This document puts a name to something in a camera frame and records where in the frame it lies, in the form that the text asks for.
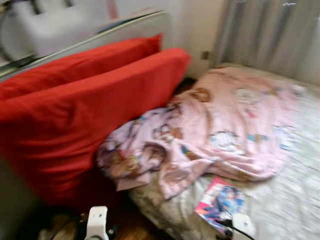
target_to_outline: red pillow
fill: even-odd
[[[170,49],[0,102],[0,151],[47,203],[110,206],[115,192],[93,168],[96,149],[120,125],[165,105],[188,62]]]
[[[63,57],[0,83],[0,100],[89,78],[133,63],[161,50],[161,34],[108,44]]]

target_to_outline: floral sheet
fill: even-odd
[[[257,76],[282,79],[251,68],[238,68]],[[308,89],[297,98],[296,129],[291,134],[294,147],[284,168],[277,176],[262,182],[232,180],[245,195],[243,212],[256,228],[256,240],[320,239],[319,92],[317,86]],[[154,172],[150,184],[130,190],[130,197],[141,212],[174,239],[215,239],[217,232],[194,213],[215,175],[199,177],[169,200],[162,195],[159,176],[159,172]]]

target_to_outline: magazine cover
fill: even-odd
[[[216,220],[232,219],[232,215],[241,210],[244,202],[245,197],[242,192],[227,181],[215,177],[194,211],[224,234],[227,228]]]

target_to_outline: black cord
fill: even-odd
[[[62,227],[60,227],[57,231],[54,232],[54,234],[50,237],[50,240],[54,240],[55,237],[61,232],[62,229],[64,229],[68,224],[73,223],[73,222],[77,222],[79,219],[70,219],[69,221],[67,221]]]
[[[242,235],[245,235],[247,238],[251,239],[251,240],[255,240],[252,236],[248,235],[247,233],[245,233],[244,231],[241,231],[240,229],[234,227],[234,226],[231,226],[230,228],[232,228],[233,230],[241,233]]]
[[[255,240],[252,236],[248,235],[247,233],[245,233],[244,231],[241,231],[240,229],[236,228],[233,226],[232,224],[232,220],[231,219],[225,219],[225,220],[215,220],[218,224],[221,224],[223,226],[226,226],[228,228],[231,228],[239,233],[241,233],[242,235],[245,235],[247,238],[251,239],[251,240]]]

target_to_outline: cartoon print blanket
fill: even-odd
[[[167,107],[112,132],[97,164],[117,190],[146,185],[159,171],[169,199],[204,173],[262,181],[294,147],[293,108],[301,87],[227,67],[211,70]]]

